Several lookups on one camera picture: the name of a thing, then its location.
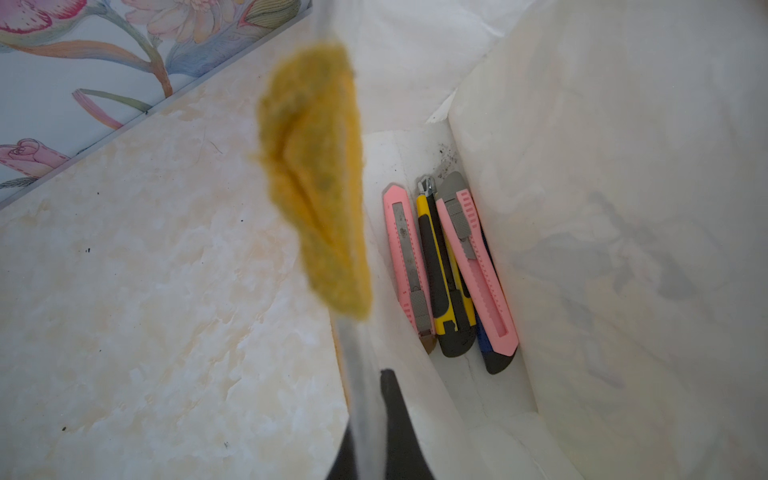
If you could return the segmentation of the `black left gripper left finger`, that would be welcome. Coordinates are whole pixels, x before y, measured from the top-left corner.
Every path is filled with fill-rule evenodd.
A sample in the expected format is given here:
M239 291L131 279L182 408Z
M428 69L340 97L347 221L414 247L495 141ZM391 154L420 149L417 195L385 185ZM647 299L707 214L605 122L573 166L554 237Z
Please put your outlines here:
M326 480L357 480L357 466L354 438L350 425L347 425L336 458Z

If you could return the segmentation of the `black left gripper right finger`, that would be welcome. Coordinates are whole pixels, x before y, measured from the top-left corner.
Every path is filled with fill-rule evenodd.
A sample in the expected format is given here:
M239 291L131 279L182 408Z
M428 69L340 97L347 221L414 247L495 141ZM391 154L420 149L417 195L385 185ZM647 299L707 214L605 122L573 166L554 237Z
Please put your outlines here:
M420 448L396 373L381 371L381 391L387 411L386 479L434 480Z

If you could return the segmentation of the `blue utility knife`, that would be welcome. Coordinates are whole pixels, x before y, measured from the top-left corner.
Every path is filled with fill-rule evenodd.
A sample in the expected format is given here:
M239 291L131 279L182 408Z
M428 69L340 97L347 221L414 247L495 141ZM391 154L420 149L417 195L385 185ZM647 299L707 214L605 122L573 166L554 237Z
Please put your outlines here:
M494 275L496 276L496 280L499 283L502 299L506 301L506 295L504 294L503 288L501 287L501 281L498 279L496 266L495 266L493 256L491 254L484 231L481 231L481 236L482 236L485 250L491 262ZM515 350L515 352L511 356L503 355L496 352L492 347L488 334L486 333L486 330L485 330L485 325L483 324L479 311L477 310L476 307L475 307L475 315L476 315L477 328L478 328L477 340L478 340L479 349L484 361L486 371L490 375L499 374L500 372L504 371L513 362L515 355L517 354L517 350Z

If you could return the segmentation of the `yellow black utility knife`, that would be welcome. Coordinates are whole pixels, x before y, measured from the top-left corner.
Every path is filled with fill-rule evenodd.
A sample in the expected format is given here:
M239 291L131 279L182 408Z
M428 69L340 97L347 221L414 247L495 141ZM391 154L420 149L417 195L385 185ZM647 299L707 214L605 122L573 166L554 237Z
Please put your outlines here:
M464 355L473 346L477 321L471 299L462 288L463 280L453 253L443 235L434 178L421 177L417 188L417 221L433 324L442 353L448 358L455 358Z

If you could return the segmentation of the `pink utility knife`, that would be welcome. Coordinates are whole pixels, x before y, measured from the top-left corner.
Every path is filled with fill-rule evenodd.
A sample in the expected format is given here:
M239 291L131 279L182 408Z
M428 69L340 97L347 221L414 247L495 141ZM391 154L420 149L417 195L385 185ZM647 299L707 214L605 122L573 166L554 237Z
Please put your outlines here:
M431 353L437 338L412 204L406 189L396 183L385 188L382 202L397 298L423 348Z
M461 173L452 172L443 179L436 208L491 351L513 357L519 347L518 334L484 241L479 213Z

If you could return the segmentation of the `white canvas pouch yellow handles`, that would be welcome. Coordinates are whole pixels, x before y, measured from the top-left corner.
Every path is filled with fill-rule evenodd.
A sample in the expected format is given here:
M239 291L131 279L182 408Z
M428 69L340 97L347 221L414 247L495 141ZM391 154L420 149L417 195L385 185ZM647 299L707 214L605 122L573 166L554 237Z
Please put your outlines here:
M537 1L449 122L587 479L767 475L767 5Z

